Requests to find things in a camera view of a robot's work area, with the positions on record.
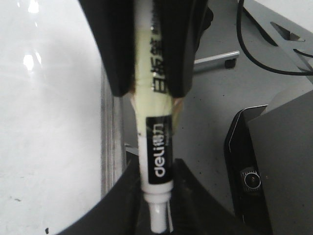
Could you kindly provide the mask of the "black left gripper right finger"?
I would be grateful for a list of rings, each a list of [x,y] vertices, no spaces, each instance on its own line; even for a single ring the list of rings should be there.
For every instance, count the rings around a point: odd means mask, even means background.
[[[173,235],[250,235],[252,229],[230,214],[201,185],[184,160],[173,164],[170,201]]]

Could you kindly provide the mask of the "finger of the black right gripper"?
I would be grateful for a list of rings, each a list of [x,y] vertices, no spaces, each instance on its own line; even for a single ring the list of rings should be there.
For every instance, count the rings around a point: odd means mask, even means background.
[[[80,0],[95,38],[111,92],[127,94],[134,82],[134,1]]]
[[[207,0],[163,0],[161,32],[165,77],[174,98],[185,97],[192,87],[194,60],[204,31],[214,14]]]

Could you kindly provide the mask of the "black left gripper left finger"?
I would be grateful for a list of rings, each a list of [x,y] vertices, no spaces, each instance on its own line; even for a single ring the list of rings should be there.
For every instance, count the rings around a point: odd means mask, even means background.
[[[147,203],[141,190],[139,161],[129,158],[116,184],[89,212],[60,235],[150,235]]]

